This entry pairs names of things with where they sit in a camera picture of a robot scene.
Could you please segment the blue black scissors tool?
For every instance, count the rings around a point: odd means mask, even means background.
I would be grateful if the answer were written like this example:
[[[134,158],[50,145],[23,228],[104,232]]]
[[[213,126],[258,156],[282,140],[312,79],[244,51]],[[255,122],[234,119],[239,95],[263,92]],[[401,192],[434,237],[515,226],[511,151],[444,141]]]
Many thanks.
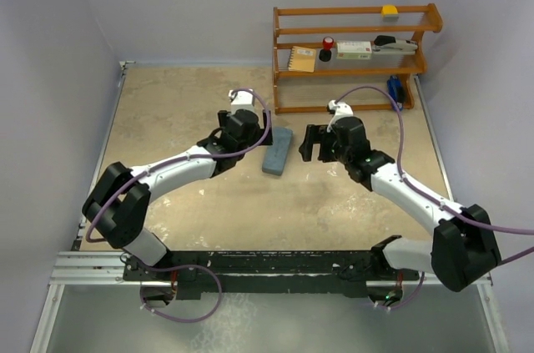
[[[397,108],[402,111],[406,102],[406,92],[399,78],[391,75],[387,80],[388,94],[395,101]]]

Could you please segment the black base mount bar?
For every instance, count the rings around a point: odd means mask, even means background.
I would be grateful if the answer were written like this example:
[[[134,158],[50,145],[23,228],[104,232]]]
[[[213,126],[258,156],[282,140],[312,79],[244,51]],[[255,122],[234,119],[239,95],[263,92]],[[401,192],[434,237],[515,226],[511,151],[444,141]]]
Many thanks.
[[[414,270],[394,270],[380,256],[383,242],[371,250],[223,250],[168,252],[151,270],[134,257],[123,259],[124,279],[169,282],[176,300],[203,294],[336,294],[367,296],[369,282],[397,286],[418,280]]]

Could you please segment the spiral brown notebook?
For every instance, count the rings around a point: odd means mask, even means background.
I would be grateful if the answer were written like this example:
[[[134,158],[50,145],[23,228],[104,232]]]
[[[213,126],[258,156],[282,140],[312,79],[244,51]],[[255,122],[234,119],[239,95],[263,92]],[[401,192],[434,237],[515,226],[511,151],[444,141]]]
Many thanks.
[[[293,46],[290,52],[288,70],[291,72],[313,73],[315,71],[316,50]]]

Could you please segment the red black stamp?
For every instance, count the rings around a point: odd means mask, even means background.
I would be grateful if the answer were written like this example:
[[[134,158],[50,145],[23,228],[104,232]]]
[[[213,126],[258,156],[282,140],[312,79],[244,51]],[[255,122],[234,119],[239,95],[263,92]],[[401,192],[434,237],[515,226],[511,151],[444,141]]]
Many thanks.
[[[322,40],[322,49],[319,53],[319,60],[321,62],[329,62],[332,57],[332,49],[335,46],[335,40],[328,36]]]

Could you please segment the yellow grey sponge block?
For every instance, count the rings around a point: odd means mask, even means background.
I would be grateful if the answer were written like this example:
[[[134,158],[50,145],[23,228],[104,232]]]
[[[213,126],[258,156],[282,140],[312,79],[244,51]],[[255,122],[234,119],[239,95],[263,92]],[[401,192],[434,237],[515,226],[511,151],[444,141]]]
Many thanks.
[[[399,18],[399,12],[395,5],[383,5],[381,7],[380,15],[385,22],[394,22]]]

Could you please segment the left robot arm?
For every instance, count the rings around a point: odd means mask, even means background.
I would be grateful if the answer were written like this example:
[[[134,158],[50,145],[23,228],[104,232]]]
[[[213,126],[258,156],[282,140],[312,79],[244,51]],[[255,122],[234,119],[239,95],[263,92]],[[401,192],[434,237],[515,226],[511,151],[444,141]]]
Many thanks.
[[[154,280],[169,275],[169,249],[144,227],[149,206],[164,195],[195,181],[212,179],[232,169],[246,153],[272,143],[270,111],[264,124],[248,109],[218,112],[219,127],[196,145],[174,157],[128,168],[110,164],[82,207],[90,223],[86,235],[97,230],[100,240],[121,249],[142,263]]]

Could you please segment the black white stapler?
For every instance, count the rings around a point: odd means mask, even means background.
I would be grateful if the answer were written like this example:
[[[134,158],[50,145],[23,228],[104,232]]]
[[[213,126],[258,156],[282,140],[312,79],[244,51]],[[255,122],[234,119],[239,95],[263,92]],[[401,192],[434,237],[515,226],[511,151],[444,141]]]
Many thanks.
[[[389,35],[378,35],[372,43],[372,53],[376,55],[414,55],[418,48],[415,41]]]

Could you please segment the white red box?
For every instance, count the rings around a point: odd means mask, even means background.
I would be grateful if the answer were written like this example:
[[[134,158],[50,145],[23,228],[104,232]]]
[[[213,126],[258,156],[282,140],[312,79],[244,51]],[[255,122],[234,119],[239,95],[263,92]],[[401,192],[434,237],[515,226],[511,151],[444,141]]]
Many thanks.
[[[336,43],[337,59],[368,60],[372,56],[372,44],[369,41],[338,41]]]

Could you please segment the grey glasses case green lining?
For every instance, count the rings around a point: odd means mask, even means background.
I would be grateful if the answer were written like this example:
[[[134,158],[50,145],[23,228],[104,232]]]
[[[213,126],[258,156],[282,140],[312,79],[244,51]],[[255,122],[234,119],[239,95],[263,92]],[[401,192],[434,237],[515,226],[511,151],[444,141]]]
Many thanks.
[[[274,127],[272,138],[272,144],[265,151],[262,172],[281,176],[292,144],[293,131],[288,128]]]

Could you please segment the wooden shelf rack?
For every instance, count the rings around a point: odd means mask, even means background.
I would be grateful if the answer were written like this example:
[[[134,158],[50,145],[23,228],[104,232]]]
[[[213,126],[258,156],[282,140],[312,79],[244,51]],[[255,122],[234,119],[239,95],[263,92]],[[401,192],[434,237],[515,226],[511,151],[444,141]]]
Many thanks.
[[[355,110],[412,109],[412,79],[427,70],[423,38],[439,33],[434,3],[408,6],[274,8],[272,90],[275,112],[318,113],[344,85],[370,82],[387,97],[348,98]]]

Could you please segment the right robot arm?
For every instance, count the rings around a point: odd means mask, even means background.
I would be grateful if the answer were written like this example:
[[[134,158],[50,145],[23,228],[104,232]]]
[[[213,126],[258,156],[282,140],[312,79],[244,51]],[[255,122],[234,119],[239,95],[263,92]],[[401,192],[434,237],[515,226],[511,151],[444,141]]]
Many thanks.
[[[377,277],[389,279],[399,270],[428,272],[459,292],[501,264],[488,213],[477,204],[456,204],[401,172],[390,155],[370,146],[357,117],[307,125],[299,147],[305,162],[314,148],[319,161],[341,163],[353,181],[400,207],[432,238],[391,236],[375,245],[370,266]]]

